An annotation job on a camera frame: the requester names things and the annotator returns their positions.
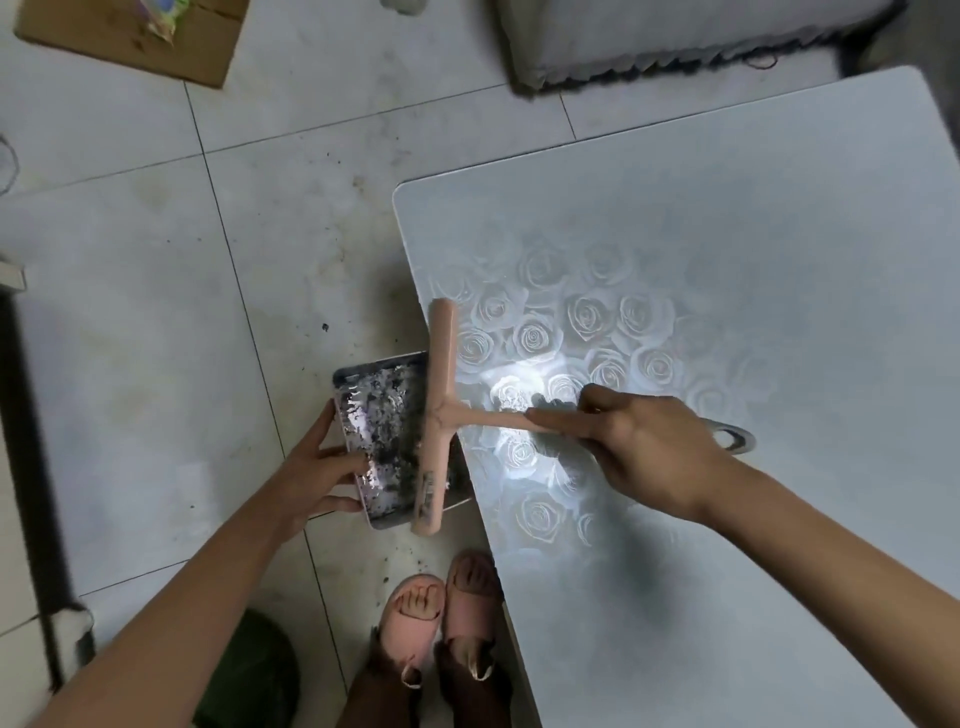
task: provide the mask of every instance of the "slipper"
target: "slipper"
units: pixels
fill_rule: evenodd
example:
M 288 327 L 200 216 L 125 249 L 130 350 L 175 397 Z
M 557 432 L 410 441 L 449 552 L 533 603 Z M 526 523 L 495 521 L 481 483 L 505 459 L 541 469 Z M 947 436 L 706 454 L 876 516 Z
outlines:
M 407 617 L 400 612 L 400 598 L 411 591 L 412 587 L 436 586 L 440 590 L 440 608 L 433 619 Z M 380 617 L 378 634 L 380 646 L 393 663 L 400 668 L 400 679 L 408 688 L 420 687 L 420 668 L 437 636 L 444 614 L 444 582 L 438 577 L 419 573 L 408 576 L 396 585 Z
M 491 581 L 497 585 L 493 594 L 473 594 L 464 592 L 455 586 L 455 577 L 468 561 L 475 569 L 486 570 Z M 500 581 L 496 575 L 496 567 L 490 554 L 476 549 L 461 551 L 450 564 L 450 572 L 446 578 L 446 612 L 444 613 L 444 641 L 449 643 L 458 637 L 473 637 L 487 644 L 493 644 L 496 626 L 496 615 L 503 601 L 500 592 Z M 477 665 L 469 665 L 470 673 L 476 680 L 486 680 L 490 677 L 493 665 L 490 664 L 479 675 Z

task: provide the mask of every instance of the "person's right arm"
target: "person's right arm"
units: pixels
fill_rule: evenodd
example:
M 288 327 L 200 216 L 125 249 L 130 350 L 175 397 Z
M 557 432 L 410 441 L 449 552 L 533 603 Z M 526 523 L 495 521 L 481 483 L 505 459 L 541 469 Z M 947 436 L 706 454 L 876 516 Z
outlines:
M 960 601 L 727 453 L 682 402 L 591 384 L 577 412 L 527 417 L 579 438 L 621 493 L 738 546 L 914 723 L 960 726 Z

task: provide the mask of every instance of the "hand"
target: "hand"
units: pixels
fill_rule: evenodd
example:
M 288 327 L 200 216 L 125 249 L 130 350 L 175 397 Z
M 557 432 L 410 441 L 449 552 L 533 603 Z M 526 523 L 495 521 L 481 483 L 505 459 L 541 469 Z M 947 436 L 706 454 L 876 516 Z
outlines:
M 759 474 L 721 448 L 700 418 L 676 398 L 588 384 L 577 408 L 531 408 L 526 416 L 579 438 L 616 490 L 671 516 L 705 522 L 715 498 Z
M 283 465 L 248 501 L 253 512 L 278 519 L 282 541 L 300 533 L 312 516 L 327 511 L 363 510 L 355 498 L 329 495 L 333 486 L 353 482 L 353 475 L 365 473 L 368 467 L 363 452 L 346 454 L 343 447 L 320 449 L 335 414 L 333 400 L 329 400 Z

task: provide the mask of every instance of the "cardboard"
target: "cardboard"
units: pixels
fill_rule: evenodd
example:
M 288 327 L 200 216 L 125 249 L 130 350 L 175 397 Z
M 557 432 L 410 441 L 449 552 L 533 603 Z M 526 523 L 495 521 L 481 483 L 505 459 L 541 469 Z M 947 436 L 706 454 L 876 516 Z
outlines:
M 33 43 L 221 88 L 250 0 L 193 0 L 171 45 L 136 0 L 23 0 L 14 32 Z

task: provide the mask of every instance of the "person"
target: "person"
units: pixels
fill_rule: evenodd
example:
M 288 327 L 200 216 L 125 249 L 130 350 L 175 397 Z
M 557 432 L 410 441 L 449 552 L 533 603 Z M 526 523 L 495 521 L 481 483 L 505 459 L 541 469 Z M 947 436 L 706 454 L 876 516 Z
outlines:
M 739 547 L 914 723 L 960 725 L 960 602 L 731 456 L 682 402 L 591 384 L 576 411 L 531 409 L 527 417 L 582 443 L 619 492 Z M 277 544 L 318 510 L 357 509 L 328 495 L 365 467 L 361 455 L 318 452 L 332 418 L 328 405 L 277 474 L 54 697 L 36 726 L 189 724 Z M 454 561 L 445 588 L 434 579 L 397 588 L 340 728 L 416 724 L 412 693 L 440 623 L 448 631 L 438 668 L 458 728 L 509 725 L 509 683 L 489 653 L 499 598 L 492 562 L 470 552 Z

